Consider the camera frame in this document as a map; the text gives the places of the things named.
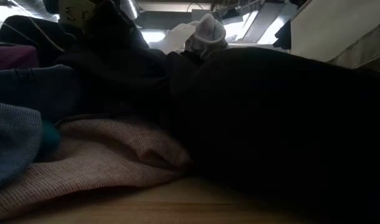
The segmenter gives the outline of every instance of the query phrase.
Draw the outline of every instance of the black garment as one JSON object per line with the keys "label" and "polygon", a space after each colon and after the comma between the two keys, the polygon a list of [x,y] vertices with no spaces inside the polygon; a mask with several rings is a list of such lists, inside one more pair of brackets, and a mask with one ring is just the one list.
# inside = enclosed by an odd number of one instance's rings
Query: black garment
{"label": "black garment", "polygon": [[290,20],[287,21],[281,29],[275,34],[275,37],[278,38],[273,43],[274,47],[280,47],[284,50],[290,50],[292,48],[292,33],[290,32]]}
{"label": "black garment", "polygon": [[201,175],[331,219],[376,217],[380,74],[254,48],[189,70],[171,125]]}
{"label": "black garment", "polygon": [[133,22],[105,1],[86,23],[83,38],[54,63],[80,74],[83,111],[116,113],[129,104],[138,115],[160,124],[161,110],[169,102],[165,57],[148,49]]}
{"label": "black garment", "polygon": [[[58,14],[58,0],[42,0],[42,1],[48,13]],[[105,0],[89,0],[89,1],[95,4],[99,4],[101,1],[105,1]],[[121,5],[120,0],[113,0],[113,2],[117,6]]]}
{"label": "black garment", "polygon": [[199,54],[196,54],[194,52],[185,50],[182,53],[180,53],[181,56],[187,58],[189,61],[194,63],[196,66],[201,66],[204,61],[201,59]]}
{"label": "black garment", "polygon": [[300,8],[307,2],[307,0],[289,0],[290,3],[297,5],[297,8]]}
{"label": "black garment", "polygon": [[97,46],[148,48],[140,31],[112,1],[98,4],[85,32],[75,26],[26,16],[8,17],[0,30],[0,46],[31,45],[37,49],[40,67],[49,67],[77,43],[91,39]]}

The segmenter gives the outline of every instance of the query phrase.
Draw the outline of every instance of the fabric fold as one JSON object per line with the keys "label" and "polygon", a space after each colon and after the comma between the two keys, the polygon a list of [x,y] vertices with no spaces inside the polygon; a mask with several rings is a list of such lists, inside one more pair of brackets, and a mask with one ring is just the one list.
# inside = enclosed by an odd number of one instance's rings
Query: fabric fold
{"label": "fabric fold", "polygon": [[191,164],[184,148],[137,118],[62,123],[48,162],[31,164],[0,190],[0,219],[61,195],[100,187],[150,187],[179,178]]}

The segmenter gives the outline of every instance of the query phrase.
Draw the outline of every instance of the dark blue fabric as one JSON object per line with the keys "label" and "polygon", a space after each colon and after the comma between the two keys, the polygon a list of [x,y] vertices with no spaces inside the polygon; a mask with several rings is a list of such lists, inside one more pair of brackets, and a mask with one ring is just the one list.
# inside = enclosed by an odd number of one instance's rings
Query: dark blue fabric
{"label": "dark blue fabric", "polygon": [[34,160],[41,140],[38,111],[0,103],[0,186]]}
{"label": "dark blue fabric", "polygon": [[0,102],[37,110],[56,121],[78,107],[80,84],[70,67],[0,71]]}

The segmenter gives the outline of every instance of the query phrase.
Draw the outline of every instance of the pile of clothes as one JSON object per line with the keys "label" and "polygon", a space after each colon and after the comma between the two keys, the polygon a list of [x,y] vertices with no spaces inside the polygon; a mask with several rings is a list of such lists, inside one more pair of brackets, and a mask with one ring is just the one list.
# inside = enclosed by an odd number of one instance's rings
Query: pile of clothes
{"label": "pile of clothes", "polygon": [[380,216],[379,73],[257,48],[166,55],[112,1],[85,25],[1,28],[0,219],[189,169],[325,217]]}

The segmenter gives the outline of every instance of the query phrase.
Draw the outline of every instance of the wooden surface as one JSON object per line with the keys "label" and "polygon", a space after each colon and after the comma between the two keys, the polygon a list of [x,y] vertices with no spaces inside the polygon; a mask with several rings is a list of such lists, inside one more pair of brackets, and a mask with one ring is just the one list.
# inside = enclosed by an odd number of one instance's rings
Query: wooden surface
{"label": "wooden surface", "polygon": [[146,190],[113,188],[67,195],[3,223],[311,223],[199,178]]}

